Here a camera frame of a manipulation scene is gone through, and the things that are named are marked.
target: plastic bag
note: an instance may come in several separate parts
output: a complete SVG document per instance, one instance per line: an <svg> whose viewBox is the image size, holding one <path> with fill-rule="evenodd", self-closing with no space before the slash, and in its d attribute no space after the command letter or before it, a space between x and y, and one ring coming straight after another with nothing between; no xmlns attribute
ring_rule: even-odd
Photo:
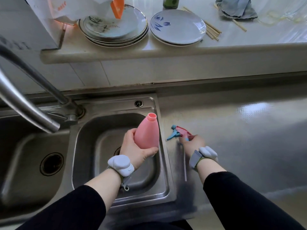
<svg viewBox="0 0 307 230"><path fill-rule="evenodd" d="M124 0L48 0L53 19L74 25L87 16L104 16L112 8L116 18L121 18Z"/></svg>

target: green bottle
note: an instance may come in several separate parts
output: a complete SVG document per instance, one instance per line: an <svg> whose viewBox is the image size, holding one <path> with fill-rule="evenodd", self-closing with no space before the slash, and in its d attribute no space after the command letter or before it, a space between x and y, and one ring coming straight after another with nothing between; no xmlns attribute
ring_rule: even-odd
<svg viewBox="0 0 307 230"><path fill-rule="evenodd" d="M165 9L177 9L179 0L163 0L163 7Z"/></svg>

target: stack of plates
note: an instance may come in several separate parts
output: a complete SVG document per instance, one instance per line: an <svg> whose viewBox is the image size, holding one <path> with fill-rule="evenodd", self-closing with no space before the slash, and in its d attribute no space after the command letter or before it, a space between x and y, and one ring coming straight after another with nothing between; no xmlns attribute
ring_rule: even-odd
<svg viewBox="0 0 307 230"><path fill-rule="evenodd" d="M90 42L103 47L130 46L148 33L144 14L127 4L121 19L89 16L79 19L79 27Z"/></svg>
<svg viewBox="0 0 307 230"><path fill-rule="evenodd" d="M152 17L150 30L162 43L171 46L190 46L204 37L206 25L193 13L170 9L163 10Z"/></svg>

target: hand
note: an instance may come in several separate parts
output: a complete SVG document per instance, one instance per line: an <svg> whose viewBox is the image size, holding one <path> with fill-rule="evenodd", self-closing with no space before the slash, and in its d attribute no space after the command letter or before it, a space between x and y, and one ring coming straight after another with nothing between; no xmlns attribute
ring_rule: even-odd
<svg viewBox="0 0 307 230"><path fill-rule="evenodd" d="M199 135L190 135L189 140L187 141L183 137L179 137L179 142L183 145L185 149L185 154L188 157L191 157L195 150L198 151L200 147L205 147L205 140L201 138Z"/></svg>
<svg viewBox="0 0 307 230"><path fill-rule="evenodd" d="M134 142L135 131L136 128L133 128L126 132L120 154L128 156L134 169L137 170L147 157L155 155L159 149L157 147L140 149Z"/></svg>

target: drain hole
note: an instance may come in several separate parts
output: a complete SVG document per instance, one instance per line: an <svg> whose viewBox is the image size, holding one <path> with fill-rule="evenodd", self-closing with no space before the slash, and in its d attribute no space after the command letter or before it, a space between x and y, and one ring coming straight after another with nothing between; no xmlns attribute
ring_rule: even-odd
<svg viewBox="0 0 307 230"><path fill-rule="evenodd" d="M53 152L45 156L40 163L40 172L44 176L52 176L59 172L64 164L64 157L58 152Z"/></svg>
<svg viewBox="0 0 307 230"><path fill-rule="evenodd" d="M120 153L120 149L121 149L121 147L119 147L118 149L116 149L116 150L115 150L115 152L114 152L114 156L119 155L119 153Z"/></svg>

